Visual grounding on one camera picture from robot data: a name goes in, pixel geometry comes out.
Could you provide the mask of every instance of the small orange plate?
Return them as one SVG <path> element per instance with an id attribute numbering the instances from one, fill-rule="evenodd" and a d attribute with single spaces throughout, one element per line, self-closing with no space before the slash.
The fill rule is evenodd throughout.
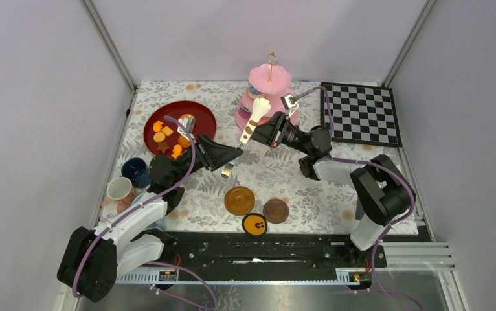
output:
<path id="1" fill-rule="evenodd" d="M 242 229 L 251 236 L 267 233 L 267 220 L 260 214 L 248 214 L 242 219 Z"/>

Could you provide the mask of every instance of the small orange toy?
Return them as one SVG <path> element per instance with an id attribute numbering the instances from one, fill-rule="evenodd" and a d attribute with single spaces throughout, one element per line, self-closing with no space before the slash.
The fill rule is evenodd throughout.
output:
<path id="1" fill-rule="evenodd" d="M 182 150 L 183 148 L 181 148 L 181 146 L 179 146 L 178 144 L 175 145 L 172 149 L 172 158 L 177 159 L 181 155 Z"/>

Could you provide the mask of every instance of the chessboard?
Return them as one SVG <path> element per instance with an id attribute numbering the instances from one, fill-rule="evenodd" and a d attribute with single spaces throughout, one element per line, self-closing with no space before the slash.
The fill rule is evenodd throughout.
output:
<path id="1" fill-rule="evenodd" d="M 385 87 L 321 83 L 332 110 L 332 141 L 402 147 L 393 91 Z M 330 130 L 324 91 L 321 124 Z"/>

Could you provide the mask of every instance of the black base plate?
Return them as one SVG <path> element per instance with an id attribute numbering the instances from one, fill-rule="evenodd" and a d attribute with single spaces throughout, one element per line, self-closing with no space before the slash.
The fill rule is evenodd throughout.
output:
<path id="1" fill-rule="evenodd" d="M 161 261 L 173 263 L 178 254 L 181 266 L 207 281 L 329 281 L 337 279 L 336 268 L 366 268 L 366 262 L 351 264 L 337 255 L 345 248 L 341 241 L 348 235 L 267 234 L 254 238 L 242 233 L 166 233 L 175 242 L 166 245 Z M 267 262 L 254 263 L 254 259 Z M 377 257 L 375 264 L 386 267 L 385 256 Z M 187 273 L 181 278 L 195 280 Z"/>

